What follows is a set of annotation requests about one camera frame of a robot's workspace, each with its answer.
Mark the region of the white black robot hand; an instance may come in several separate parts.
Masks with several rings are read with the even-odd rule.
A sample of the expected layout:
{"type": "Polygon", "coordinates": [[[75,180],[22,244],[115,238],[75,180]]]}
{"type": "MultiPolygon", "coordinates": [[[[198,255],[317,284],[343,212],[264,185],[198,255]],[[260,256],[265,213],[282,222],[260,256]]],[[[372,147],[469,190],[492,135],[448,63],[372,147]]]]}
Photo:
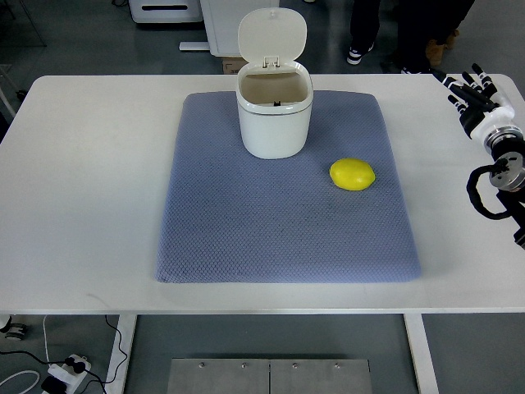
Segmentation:
{"type": "Polygon", "coordinates": [[[482,129],[488,126],[508,126],[515,111],[507,94],[499,90],[492,78],[476,63],[472,70],[477,76],[464,71],[462,80],[434,70],[432,75],[450,91],[449,102],[459,114],[459,122],[466,135],[483,141],[482,129]]]}

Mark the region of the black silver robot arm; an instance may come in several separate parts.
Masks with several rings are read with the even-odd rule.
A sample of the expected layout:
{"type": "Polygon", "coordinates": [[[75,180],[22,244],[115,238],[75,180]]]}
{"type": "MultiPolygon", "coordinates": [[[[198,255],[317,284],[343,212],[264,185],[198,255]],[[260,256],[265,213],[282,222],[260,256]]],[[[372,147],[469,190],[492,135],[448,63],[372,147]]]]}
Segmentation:
{"type": "Polygon", "coordinates": [[[512,218],[518,224],[514,242],[524,248],[524,138],[516,126],[503,126],[489,133],[485,145],[494,162],[474,169],[468,178],[466,190],[472,206],[485,218],[503,220],[512,218]],[[504,211],[493,213],[482,202],[477,183],[484,174],[498,191],[496,198],[504,211]]]}

